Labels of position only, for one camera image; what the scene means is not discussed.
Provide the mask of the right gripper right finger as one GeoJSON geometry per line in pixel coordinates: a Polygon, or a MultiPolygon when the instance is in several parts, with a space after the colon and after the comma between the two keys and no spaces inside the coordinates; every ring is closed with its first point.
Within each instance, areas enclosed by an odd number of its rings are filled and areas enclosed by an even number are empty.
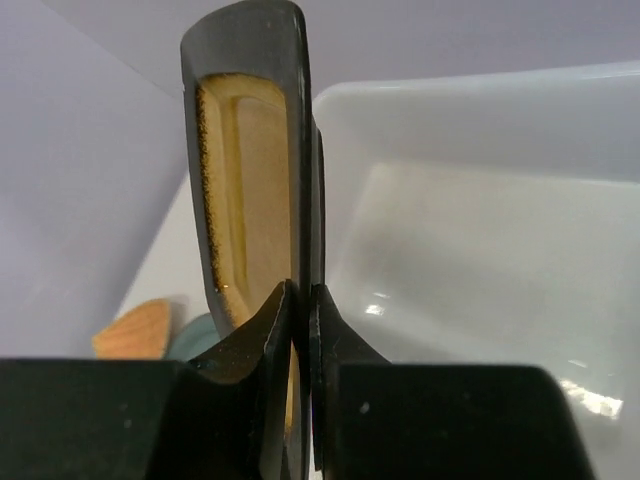
{"type": "Polygon", "coordinates": [[[591,479],[559,384],[527,365],[393,363],[312,289],[315,467],[327,479],[591,479]]]}

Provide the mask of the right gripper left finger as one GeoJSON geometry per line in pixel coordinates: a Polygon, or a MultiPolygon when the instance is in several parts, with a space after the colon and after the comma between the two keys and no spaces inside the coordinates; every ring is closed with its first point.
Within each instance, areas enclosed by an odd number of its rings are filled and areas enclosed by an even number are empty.
{"type": "Polygon", "coordinates": [[[5,479],[299,479],[285,438],[294,289],[190,361],[5,359],[5,479]]]}

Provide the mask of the black yellow square plate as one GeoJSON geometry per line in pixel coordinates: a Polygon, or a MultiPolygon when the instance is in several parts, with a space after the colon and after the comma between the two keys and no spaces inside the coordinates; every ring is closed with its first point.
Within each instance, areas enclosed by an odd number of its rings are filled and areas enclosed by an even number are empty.
{"type": "Polygon", "coordinates": [[[222,389],[217,446],[242,476],[310,468],[308,314],[324,275],[322,142],[305,18],[240,1],[180,44],[191,195],[220,341],[200,356],[222,389]]]}

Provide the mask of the white plastic bin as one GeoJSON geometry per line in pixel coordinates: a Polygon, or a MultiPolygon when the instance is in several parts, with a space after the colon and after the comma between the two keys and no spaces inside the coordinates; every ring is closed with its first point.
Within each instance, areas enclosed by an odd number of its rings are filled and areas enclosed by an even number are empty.
{"type": "Polygon", "coordinates": [[[526,363],[602,479],[639,475],[639,66],[320,93],[342,316],[405,362],[526,363]]]}

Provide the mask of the teal round plate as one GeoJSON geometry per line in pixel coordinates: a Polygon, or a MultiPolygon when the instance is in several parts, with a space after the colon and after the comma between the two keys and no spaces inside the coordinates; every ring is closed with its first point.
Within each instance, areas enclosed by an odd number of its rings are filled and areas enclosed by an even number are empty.
{"type": "Polygon", "coordinates": [[[188,323],[169,343],[165,358],[188,362],[220,341],[220,335],[210,314],[203,314],[188,323]]]}

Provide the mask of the orange woven fan plate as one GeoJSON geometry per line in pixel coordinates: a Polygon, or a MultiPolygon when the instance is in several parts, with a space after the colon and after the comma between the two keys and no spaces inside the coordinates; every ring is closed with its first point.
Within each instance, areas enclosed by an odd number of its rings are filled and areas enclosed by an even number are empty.
{"type": "Polygon", "coordinates": [[[97,360],[161,360],[184,323],[178,298],[153,298],[122,313],[91,338],[97,360]]]}

